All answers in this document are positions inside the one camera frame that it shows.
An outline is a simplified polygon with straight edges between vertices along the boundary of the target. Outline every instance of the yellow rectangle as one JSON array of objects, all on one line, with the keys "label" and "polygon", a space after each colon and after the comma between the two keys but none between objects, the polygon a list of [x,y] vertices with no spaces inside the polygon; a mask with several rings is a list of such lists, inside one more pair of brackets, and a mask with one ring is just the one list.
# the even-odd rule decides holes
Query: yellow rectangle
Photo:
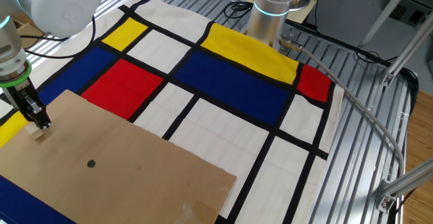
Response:
[{"label": "yellow rectangle", "polygon": [[0,148],[26,126],[27,123],[21,112],[16,112],[4,125],[0,126]]},{"label": "yellow rectangle", "polygon": [[281,55],[260,41],[220,24],[212,25],[202,47],[290,85],[296,78],[296,69],[299,64],[297,61]]},{"label": "yellow rectangle", "polygon": [[132,18],[128,18],[124,24],[108,35],[102,42],[119,51],[123,51],[123,49],[131,44],[146,29],[146,25]]}]

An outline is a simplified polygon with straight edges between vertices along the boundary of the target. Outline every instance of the white fabric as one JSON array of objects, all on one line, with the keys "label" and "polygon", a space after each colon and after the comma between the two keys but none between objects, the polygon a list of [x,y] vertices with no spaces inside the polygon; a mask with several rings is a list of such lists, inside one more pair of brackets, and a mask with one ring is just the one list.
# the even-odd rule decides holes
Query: white fabric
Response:
[{"label": "white fabric", "polygon": [[323,110],[295,95],[280,129],[307,143],[313,143]]},{"label": "white fabric", "polygon": [[191,47],[152,30],[128,52],[128,55],[159,71],[169,73],[189,49]]},{"label": "white fabric", "polygon": [[134,124],[162,137],[192,96],[190,92],[169,83]]},{"label": "white fabric", "polygon": [[[130,7],[138,1],[140,0],[130,0],[125,5]],[[192,42],[196,42],[203,35],[209,22],[207,18],[169,6],[160,0],[151,0],[138,7],[136,12],[146,20]],[[123,12],[115,9],[98,18],[97,37],[115,25],[122,16]],[[68,55],[80,51],[89,42],[91,33],[92,27],[88,26],[82,33],[65,42],[54,55]],[[153,30],[130,50],[129,55],[168,73],[188,49],[188,46]],[[69,60],[38,62],[37,65],[41,65],[30,75],[35,87],[40,86],[68,62]],[[341,88],[336,86],[329,119],[319,145],[325,152],[329,152],[332,144],[343,94]],[[191,93],[169,83],[135,124],[161,137],[192,96]],[[280,128],[300,140],[312,143],[322,113],[322,109],[296,95]],[[227,218],[268,134],[264,129],[199,99],[170,141],[237,177],[220,212],[222,217]],[[307,154],[308,152],[290,142],[275,138],[236,223],[281,223]],[[325,161],[316,157],[293,223],[306,223],[324,170]]]},{"label": "white fabric", "polygon": [[0,99],[0,118],[6,116],[12,109],[14,108],[11,105]]},{"label": "white fabric", "polygon": [[298,209],[295,212],[292,223],[308,223],[309,216],[307,210],[313,210],[313,204],[317,199],[319,193],[320,183],[323,181],[325,173],[326,161],[319,157],[314,159],[313,166],[311,167],[309,178],[306,180],[304,191],[302,192]]},{"label": "white fabric", "polygon": [[338,119],[340,117],[343,95],[343,88],[336,85],[334,89],[334,96],[332,98],[331,110],[329,111],[325,130],[323,131],[322,138],[319,144],[319,149],[323,150],[326,153],[329,153],[329,151],[331,150],[332,142],[334,141],[334,135],[337,129]]},{"label": "white fabric", "polygon": [[236,223],[282,223],[307,156],[306,150],[276,137]]},{"label": "white fabric", "polygon": [[203,99],[199,99],[170,141],[237,177],[220,212],[227,218],[268,135]]},{"label": "white fabric", "polygon": [[195,12],[167,5],[161,0],[151,0],[139,6],[135,12],[147,21],[194,43],[202,37],[210,21]]}]

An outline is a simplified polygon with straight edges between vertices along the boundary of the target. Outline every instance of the metal pipe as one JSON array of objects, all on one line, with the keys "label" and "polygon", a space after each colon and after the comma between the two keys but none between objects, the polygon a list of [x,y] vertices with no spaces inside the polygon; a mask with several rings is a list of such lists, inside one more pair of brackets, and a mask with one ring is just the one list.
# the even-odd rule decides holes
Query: metal pipe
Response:
[{"label": "metal pipe", "polygon": [[358,48],[364,49],[364,47],[370,42],[379,28],[383,25],[385,20],[389,17],[389,15],[394,11],[394,8],[400,3],[401,0],[391,0],[384,11],[380,14],[379,18],[374,22],[373,26],[370,28],[370,31],[367,33],[365,38],[359,43]]},{"label": "metal pipe", "polygon": [[245,35],[278,49],[278,39],[292,1],[254,0]]},{"label": "metal pipe", "polygon": [[433,179],[433,157],[386,185],[380,196],[398,198]]},{"label": "metal pipe", "polygon": [[303,48],[300,45],[295,45],[296,42],[293,42],[290,44],[290,46],[300,47],[299,49],[305,53],[307,56],[309,56],[314,62],[317,63],[324,71],[341,87],[343,88],[344,92],[353,100],[353,102],[368,115],[368,117],[384,132],[385,136],[390,140],[392,146],[394,147],[394,152],[397,155],[398,160],[398,173],[400,175],[404,174],[404,168],[405,168],[405,159],[403,158],[403,154],[401,152],[400,147],[398,146],[397,141],[394,139],[394,137],[391,135],[391,133],[387,130],[387,128],[374,116],[372,112],[370,112],[365,105],[350,91],[348,87],[327,67],[319,58],[317,58],[315,55],[313,55],[309,50]]},{"label": "metal pipe", "polygon": [[396,61],[386,70],[383,86],[389,86],[392,79],[400,72],[401,68],[409,61],[412,55],[417,51],[419,46],[433,32],[433,12],[427,17],[427,20],[422,24],[421,28],[414,38],[407,44],[403,52],[397,57]]}]

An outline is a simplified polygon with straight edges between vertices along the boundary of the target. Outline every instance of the green ring light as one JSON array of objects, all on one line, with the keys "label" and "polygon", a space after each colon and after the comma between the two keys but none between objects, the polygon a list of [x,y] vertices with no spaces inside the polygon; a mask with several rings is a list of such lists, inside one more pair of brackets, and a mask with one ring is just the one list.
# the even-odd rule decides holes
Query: green ring light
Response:
[{"label": "green ring light", "polygon": [[27,64],[28,64],[28,69],[26,71],[26,73],[24,75],[21,76],[21,78],[12,81],[12,82],[8,82],[8,83],[0,83],[0,87],[1,88],[8,88],[8,87],[13,87],[16,85],[19,85],[20,83],[24,82],[28,76],[30,76],[30,72],[32,72],[32,65],[30,64],[30,62],[28,62],[28,60],[26,60]]}]

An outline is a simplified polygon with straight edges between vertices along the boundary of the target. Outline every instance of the red square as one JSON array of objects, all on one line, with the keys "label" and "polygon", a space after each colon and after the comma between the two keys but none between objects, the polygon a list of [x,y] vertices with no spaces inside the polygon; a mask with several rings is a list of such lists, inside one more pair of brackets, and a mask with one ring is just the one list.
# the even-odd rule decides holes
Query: red square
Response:
[{"label": "red square", "polygon": [[161,82],[162,78],[121,59],[81,97],[129,119]]},{"label": "red square", "polygon": [[303,66],[298,90],[304,95],[320,102],[326,102],[330,85],[331,79],[319,70],[308,65]]}]

